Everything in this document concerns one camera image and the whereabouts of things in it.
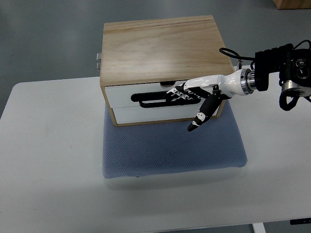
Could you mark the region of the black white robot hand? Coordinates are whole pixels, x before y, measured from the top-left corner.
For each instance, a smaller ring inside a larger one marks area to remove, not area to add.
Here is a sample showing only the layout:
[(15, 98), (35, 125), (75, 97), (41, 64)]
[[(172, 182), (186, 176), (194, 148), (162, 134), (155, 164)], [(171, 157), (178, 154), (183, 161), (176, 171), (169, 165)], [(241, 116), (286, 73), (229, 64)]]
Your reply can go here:
[(177, 100), (204, 99), (196, 117), (188, 126), (191, 132), (207, 122), (218, 109), (222, 101), (234, 95), (245, 95), (241, 85), (241, 72), (230, 75), (211, 75), (190, 79), (166, 92), (167, 102)]

